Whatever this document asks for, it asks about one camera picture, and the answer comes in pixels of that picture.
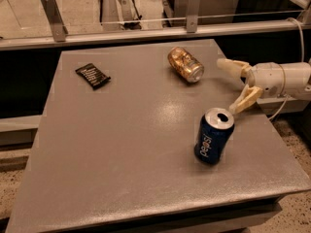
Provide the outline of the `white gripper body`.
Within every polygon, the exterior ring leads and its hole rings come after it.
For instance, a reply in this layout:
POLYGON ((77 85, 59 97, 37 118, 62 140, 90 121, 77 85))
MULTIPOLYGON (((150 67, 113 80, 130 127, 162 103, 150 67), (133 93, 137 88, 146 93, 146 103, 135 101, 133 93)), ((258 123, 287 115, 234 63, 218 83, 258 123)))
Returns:
POLYGON ((285 71, 274 62, 260 63, 250 68, 246 87, 259 98, 275 98, 284 92, 285 71))

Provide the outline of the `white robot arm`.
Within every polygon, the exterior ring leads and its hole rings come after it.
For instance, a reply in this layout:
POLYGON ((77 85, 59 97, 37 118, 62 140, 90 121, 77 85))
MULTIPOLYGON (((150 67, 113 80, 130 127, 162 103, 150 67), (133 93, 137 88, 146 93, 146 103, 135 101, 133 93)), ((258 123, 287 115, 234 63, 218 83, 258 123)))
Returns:
POLYGON ((266 62, 251 66, 248 62, 220 58, 217 66, 236 80, 246 79, 240 96, 229 106, 232 114, 241 113, 258 99, 284 95, 298 100, 311 99, 311 65, 307 62, 266 62))

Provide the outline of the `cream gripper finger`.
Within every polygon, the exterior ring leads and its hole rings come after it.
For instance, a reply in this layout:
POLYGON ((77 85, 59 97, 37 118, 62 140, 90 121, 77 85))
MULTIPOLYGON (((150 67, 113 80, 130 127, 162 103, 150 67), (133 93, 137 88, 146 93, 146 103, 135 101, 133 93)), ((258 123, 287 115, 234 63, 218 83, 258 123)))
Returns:
POLYGON ((217 66, 235 79, 246 78, 252 66, 245 61, 219 58, 217 66))
POLYGON ((239 114, 251 107, 262 96, 263 90, 258 86, 249 86, 246 84, 240 96, 229 106, 229 111, 233 114, 239 114))

